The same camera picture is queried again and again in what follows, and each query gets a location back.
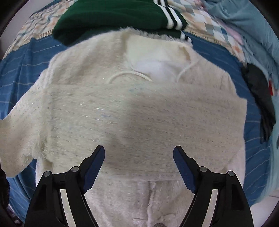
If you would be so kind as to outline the dark green striped sweater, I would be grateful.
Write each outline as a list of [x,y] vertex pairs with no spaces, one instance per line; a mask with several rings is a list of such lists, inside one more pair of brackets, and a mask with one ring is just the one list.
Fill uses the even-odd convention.
[[72,46],[94,35],[133,28],[191,43],[188,23],[167,1],[76,1],[55,25],[53,38]]

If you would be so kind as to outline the black garment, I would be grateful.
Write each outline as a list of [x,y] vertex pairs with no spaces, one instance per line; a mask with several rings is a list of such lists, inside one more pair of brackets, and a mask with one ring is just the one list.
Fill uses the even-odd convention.
[[254,64],[248,63],[243,66],[241,73],[260,110],[260,143],[267,142],[276,123],[275,109],[268,82],[263,72]]

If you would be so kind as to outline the light blue blanket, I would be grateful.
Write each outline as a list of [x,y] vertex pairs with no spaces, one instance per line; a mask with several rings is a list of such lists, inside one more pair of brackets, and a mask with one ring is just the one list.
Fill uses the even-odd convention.
[[270,143],[270,172],[261,198],[278,189],[278,37],[250,1],[204,1],[206,11],[242,37],[246,64],[254,64],[265,75],[275,109],[276,123]]

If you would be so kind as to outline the cream fuzzy hooded garment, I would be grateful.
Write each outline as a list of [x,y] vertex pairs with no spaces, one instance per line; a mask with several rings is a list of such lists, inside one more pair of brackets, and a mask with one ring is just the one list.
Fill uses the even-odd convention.
[[85,197],[100,226],[179,226],[193,194],[173,160],[181,146],[213,172],[245,176],[247,101],[191,46],[132,29],[56,54],[1,120],[8,177],[37,160],[36,179],[105,160]]

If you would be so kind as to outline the blue striped bed sheet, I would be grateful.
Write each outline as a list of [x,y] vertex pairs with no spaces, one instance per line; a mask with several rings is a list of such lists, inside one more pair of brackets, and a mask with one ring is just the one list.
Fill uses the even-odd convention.
[[[245,83],[242,64],[229,51],[217,44],[188,34],[194,50],[202,57],[227,71],[237,94],[247,100],[247,115],[244,126],[246,171],[244,192],[250,206],[264,196],[270,174],[270,143],[260,142],[261,113]],[[4,119],[17,101],[36,82],[40,73],[47,68],[55,54],[66,49],[52,36],[31,41],[18,50],[10,52],[1,61],[1,119]],[[17,217],[25,220],[27,208],[35,190],[35,165],[33,160],[10,184],[9,203]]]

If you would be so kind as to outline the checkered pastel quilt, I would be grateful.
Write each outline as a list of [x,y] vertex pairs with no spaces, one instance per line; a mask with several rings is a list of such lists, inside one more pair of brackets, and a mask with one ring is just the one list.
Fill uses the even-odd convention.
[[[39,40],[51,35],[58,19],[74,3],[75,1],[53,1],[33,13],[22,25],[4,56],[29,43],[32,38]],[[168,4],[185,18],[188,23],[185,32],[223,46],[240,62],[245,62],[240,35],[232,35],[229,28],[202,10],[196,1],[168,1]]]

